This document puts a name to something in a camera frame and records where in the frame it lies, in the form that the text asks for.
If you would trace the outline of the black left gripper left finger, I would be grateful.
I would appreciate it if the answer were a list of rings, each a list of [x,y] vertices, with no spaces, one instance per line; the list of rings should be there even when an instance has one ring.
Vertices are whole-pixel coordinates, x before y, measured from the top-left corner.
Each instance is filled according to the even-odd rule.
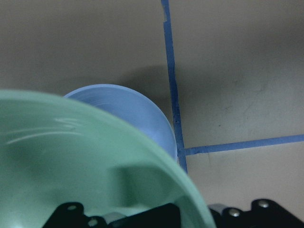
[[[87,216],[79,202],[59,205],[43,225],[44,228],[180,228],[180,209],[168,203],[153,209],[106,222],[101,216]]]

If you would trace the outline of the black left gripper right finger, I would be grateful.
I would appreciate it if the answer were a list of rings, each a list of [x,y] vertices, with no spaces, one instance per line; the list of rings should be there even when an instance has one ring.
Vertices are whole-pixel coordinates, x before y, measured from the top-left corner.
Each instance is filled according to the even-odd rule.
[[[251,209],[244,211],[223,204],[208,208],[218,228],[302,228],[304,222],[277,202],[256,199]]]

